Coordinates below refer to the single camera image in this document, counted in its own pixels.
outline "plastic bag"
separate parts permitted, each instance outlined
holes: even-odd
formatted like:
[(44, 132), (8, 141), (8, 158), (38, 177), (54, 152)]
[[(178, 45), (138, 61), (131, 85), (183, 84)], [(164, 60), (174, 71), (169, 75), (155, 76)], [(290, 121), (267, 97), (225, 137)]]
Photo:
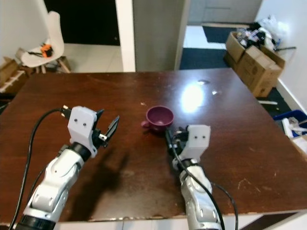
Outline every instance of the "plastic bag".
[(259, 31), (262, 31), (262, 32), (265, 33), (264, 46), (266, 48), (268, 48), (269, 50), (274, 50), (275, 45), (272, 42), (272, 35), (271, 35), (271, 33), (268, 30), (264, 29), (263, 27), (260, 27)]
[(258, 23), (271, 33), (272, 38), (276, 42), (276, 47), (286, 37), (288, 31), (287, 25), (282, 22), (278, 22), (274, 16), (269, 16)]

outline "dark brown table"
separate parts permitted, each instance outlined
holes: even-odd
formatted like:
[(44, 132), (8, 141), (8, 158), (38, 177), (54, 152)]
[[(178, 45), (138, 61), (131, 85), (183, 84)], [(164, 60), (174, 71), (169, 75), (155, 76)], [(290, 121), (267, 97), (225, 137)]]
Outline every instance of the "dark brown table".
[[(0, 222), (13, 217), (33, 125), (63, 104), (104, 108), (97, 126), (102, 130), (117, 115), (120, 122), (107, 149), (82, 169), (61, 221), (184, 214), (165, 140), (140, 126), (147, 109), (159, 104), (173, 110), (174, 127), (211, 126), (201, 164), (232, 194), (240, 214), (307, 208), (306, 159), (231, 69), (45, 74), (33, 76), (0, 116)], [(25, 197), (42, 167), (69, 142), (67, 123), (52, 114), (38, 129)], [(213, 195), (223, 214), (233, 213), (222, 192), (214, 189)]]

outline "doorway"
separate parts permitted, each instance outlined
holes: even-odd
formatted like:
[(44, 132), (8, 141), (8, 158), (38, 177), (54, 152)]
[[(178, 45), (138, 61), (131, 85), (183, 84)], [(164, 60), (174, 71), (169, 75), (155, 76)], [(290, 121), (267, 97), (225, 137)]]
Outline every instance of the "doorway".
[(45, 0), (60, 14), (65, 43), (119, 46), (115, 0)]
[(261, 0), (190, 0), (180, 69), (227, 68), (225, 43), (231, 31), (254, 22)]
[(115, 0), (44, 0), (60, 14), (64, 55), (72, 72), (122, 72)]

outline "white baseboard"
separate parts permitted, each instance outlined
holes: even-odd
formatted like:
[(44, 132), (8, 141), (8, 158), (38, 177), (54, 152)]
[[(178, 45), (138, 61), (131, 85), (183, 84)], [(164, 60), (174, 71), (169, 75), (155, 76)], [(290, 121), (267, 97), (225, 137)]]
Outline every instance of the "white baseboard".
[(288, 104), (288, 106), (292, 110), (300, 109), (305, 114), (307, 114), (307, 111), (303, 108), (301, 103), (294, 97), (294, 95), (289, 91), (288, 87), (283, 83), (281, 79), (278, 79), (276, 88), (283, 97), (284, 101)]

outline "white chair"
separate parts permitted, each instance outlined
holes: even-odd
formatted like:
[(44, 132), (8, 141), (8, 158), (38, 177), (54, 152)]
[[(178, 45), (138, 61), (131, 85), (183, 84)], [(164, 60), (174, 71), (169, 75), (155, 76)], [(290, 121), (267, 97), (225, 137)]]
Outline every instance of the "white chair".
[[(61, 32), (61, 25), (59, 21), (59, 14), (54, 11), (50, 11), (47, 18), (47, 29), (49, 33), (49, 39), (45, 42), (46, 44), (50, 44), (53, 49), (53, 54), (51, 57), (39, 57), (36, 55), (28, 54), (27, 52), (24, 52), (21, 56), (21, 61), (24, 65), (28, 67), (36, 67), (36, 70), (38, 70), (38, 67), (41, 66), (42, 72), (45, 73), (45, 64), (51, 62), (51, 61), (57, 61), (62, 68), (65, 70), (65, 72), (70, 73), (67, 66), (61, 61), (60, 57), (64, 53), (64, 41), (62, 37)], [(29, 52), (35, 52), (35, 53), (41, 53), (40, 46), (29, 50)]]

